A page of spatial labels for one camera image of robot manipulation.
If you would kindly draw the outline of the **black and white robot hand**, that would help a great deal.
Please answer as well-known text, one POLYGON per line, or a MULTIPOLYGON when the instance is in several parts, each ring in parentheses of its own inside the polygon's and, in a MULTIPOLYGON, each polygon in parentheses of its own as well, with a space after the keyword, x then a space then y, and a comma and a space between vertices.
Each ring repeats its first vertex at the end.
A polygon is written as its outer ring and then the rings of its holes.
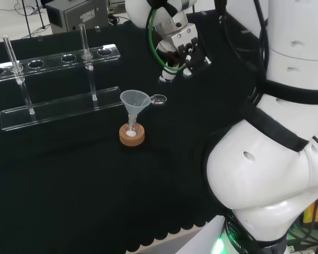
POLYGON ((179 72, 190 77, 198 68, 211 65, 197 26, 183 12, 154 24, 152 38, 156 55, 164 63, 159 77, 163 83, 173 81, 179 72))

